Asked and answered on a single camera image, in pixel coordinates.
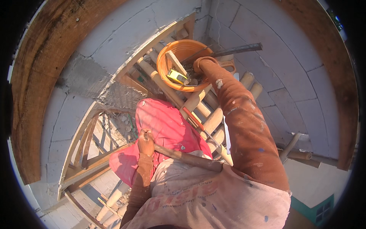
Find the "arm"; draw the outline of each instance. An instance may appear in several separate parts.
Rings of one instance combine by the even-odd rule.
[[[151,198],[150,174],[153,168],[154,140],[151,130],[142,129],[139,134],[138,148],[140,158],[137,162],[136,178],[132,185],[127,210],[123,215],[121,227],[133,219],[145,202]]]
[[[253,95],[213,58],[197,59],[194,68],[208,77],[226,117],[233,171],[245,179],[288,191],[277,147]]]

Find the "left hand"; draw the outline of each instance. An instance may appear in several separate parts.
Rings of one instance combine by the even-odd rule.
[[[138,149],[141,154],[152,156],[154,154],[154,139],[150,129],[145,128],[140,131],[137,142]]]

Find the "tape measure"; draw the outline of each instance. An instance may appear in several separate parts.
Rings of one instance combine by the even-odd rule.
[[[179,72],[173,69],[169,70],[167,77],[169,79],[172,79],[173,82],[177,82],[181,85],[187,85],[190,82],[190,80],[187,77],[185,77],[184,75],[180,74]]]

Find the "orange bucket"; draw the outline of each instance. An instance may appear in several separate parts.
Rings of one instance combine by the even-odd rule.
[[[200,51],[203,48],[206,48],[207,46],[205,44],[202,44],[201,42],[189,40],[189,39],[183,39],[171,42],[167,44],[162,51],[158,55],[158,59],[156,61],[156,67],[158,69],[158,72],[161,76],[161,79],[171,88],[174,88],[179,91],[184,92],[195,92],[204,89],[207,87],[210,83],[202,83],[197,86],[182,86],[178,84],[172,83],[167,78],[168,71],[173,67],[173,63],[167,58],[165,55],[166,52],[169,50],[174,53],[174,55],[177,57],[179,61],[184,60],[185,58],[195,54],[196,52]],[[212,53],[212,50],[210,48],[207,48],[203,50],[202,52],[198,53],[197,55],[193,56],[192,58],[200,58],[203,56],[208,56]]]

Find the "green wire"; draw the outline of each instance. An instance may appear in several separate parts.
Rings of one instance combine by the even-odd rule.
[[[130,119],[130,122],[131,122],[131,126],[132,126],[132,133],[135,135],[135,137],[136,137],[136,138],[138,138],[138,136],[135,134],[135,131],[134,131],[134,126],[133,126],[133,124],[132,124],[131,116],[130,116],[130,114],[129,114],[129,113],[127,113],[127,114],[128,114],[128,118]]]

